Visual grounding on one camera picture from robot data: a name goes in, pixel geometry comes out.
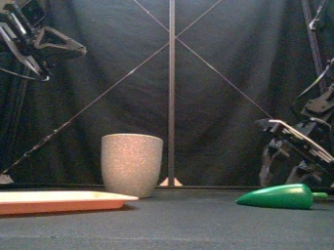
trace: black curtain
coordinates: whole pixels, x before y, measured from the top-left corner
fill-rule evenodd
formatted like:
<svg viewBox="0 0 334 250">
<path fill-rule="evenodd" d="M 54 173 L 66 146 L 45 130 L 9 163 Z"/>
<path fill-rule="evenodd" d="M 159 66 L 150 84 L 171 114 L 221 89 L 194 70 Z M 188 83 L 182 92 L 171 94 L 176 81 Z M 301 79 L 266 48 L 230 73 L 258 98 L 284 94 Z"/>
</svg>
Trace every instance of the black curtain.
<svg viewBox="0 0 334 250">
<path fill-rule="evenodd" d="M 114 133 L 163 139 L 166 179 L 169 4 L 47 1 L 47 24 L 87 46 L 87 55 L 61 63 L 50 82 L 29 83 L 15 146 L 2 148 L 13 162 L 73 122 L 11 170 L 18 183 L 102 184 L 101 138 Z M 333 35 L 333 25 L 325 29 Z M 258 186 L 272 137 L 254 121 L 272 116 L 297 123 L 292 103 L 316 79 L 302 2 L 180 0 L 176 30 L 176 176 L 192 186 Z M 330 43 L 321 44 L 328 55 Z M 15 88 L 13 78 L 2 75 L 2 82 Z"/>
</svg>

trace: green object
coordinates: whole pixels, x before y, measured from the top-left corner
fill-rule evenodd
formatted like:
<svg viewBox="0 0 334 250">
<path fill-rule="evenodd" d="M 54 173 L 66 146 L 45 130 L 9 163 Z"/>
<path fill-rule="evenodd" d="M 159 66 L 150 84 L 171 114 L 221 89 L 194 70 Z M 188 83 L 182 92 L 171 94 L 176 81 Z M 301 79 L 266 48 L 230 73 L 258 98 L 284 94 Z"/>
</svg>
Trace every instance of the green object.
<svg viewBox="0 0 334 250">
<path fill-rule="evenodd" d="M 240 197 L 237 203 L 257 207 L 309 209 L 316 198 L 328 198 L 328 193 L 312 192 L 305 184 L 292 184 L 252 191 Z"/>
</svg>

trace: orange tray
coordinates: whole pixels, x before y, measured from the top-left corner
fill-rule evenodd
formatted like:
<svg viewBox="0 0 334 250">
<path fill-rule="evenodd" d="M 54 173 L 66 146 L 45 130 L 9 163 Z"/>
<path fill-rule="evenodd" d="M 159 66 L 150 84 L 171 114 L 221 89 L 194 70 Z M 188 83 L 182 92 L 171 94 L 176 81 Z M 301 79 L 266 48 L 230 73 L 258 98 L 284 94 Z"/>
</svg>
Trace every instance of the orange tray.
<svg viewBox="0 0 334 250">
<path fill-rule="evenodd" d="M 138 197 L 102 191 L 0 192 L 0 215 L 119 209 Z"/>
</svg>

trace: cup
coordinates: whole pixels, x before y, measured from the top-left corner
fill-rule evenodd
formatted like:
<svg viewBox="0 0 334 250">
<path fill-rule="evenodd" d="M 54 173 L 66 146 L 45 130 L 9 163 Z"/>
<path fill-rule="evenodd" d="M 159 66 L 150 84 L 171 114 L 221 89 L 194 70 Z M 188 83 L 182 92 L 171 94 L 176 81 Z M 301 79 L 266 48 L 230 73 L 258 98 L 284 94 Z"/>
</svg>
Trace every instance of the cup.
<svg viewBox="0 0 334 250">
<path fill-rule="evenodd" d="M 102 179 L 106 190 L 138 198 L 151 197 L 161 174 L 162 139 L 142 134 L 102 138 Z"/>
</svg>

